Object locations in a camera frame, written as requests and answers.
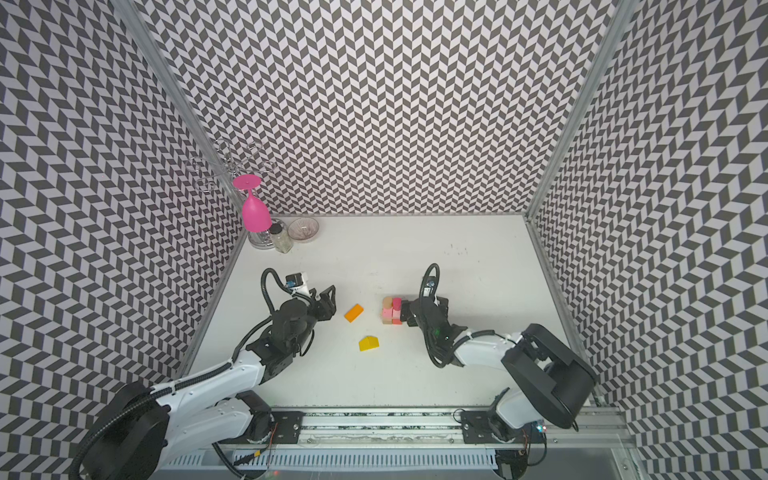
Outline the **orange rectangular block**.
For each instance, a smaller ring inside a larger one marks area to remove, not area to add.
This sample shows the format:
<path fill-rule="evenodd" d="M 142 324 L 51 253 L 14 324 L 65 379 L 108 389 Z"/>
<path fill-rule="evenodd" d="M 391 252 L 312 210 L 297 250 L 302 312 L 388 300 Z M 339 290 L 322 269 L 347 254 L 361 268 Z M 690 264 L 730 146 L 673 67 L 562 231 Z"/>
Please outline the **orange rectangular block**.
<path fill-rule="evenodd" d="M 360 304 L 355 304 L 344 314 L 344 318 L 347 322 L 353 323 L 363 312 L 364 308 Z"/>

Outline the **yellow house-shaped block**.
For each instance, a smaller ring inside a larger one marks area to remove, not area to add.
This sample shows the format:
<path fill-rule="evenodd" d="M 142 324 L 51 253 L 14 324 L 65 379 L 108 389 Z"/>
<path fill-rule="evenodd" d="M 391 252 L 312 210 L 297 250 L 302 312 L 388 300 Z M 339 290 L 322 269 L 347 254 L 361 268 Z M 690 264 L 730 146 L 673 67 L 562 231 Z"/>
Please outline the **yellow house-shaped block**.
<path fill-rule="evenodd" d="M 358 342 L 360 352 L 371 351 L 380 347 L 379 339 L 375 336 L 365 336 Z"/>

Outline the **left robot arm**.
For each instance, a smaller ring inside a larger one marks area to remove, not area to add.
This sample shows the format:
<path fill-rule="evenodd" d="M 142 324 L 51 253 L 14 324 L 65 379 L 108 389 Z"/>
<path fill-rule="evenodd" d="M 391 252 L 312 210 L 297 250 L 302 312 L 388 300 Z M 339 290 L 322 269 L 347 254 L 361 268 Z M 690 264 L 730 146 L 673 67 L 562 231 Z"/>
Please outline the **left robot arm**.
<path fill-rule="evenodd" d="M 256 387 L 304 355 L 317 323 L 336 313 L 336 288 L 295 293 L 253 327 L 226 361 L 152 387 L 123 386 L 77 447 L 70 479 L 148 479 L 192 450 L 245 435 L 268 420 Z"/>

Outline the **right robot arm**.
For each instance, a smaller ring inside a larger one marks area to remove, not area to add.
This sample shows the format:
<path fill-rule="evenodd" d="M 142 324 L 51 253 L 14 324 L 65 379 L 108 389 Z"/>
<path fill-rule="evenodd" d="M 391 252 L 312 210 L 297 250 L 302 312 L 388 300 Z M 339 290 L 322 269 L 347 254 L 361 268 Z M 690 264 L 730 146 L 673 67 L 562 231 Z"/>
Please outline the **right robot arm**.
<path fill-rule="evenodd" d="M 544 326 L 532 323 L 522 332 L 501 334 L 454 325 L 448 320 L 448 299 L 434 295 L 404 300 L 401 319 L 421 330 L 435 366 L 483 366 L 510 375 L 513 385 L 496 395 L 485 413 L 485 430 L 495 440 L 514 441 L 541 420 L 578 429 L 577 416 L 597 375 Z"/>

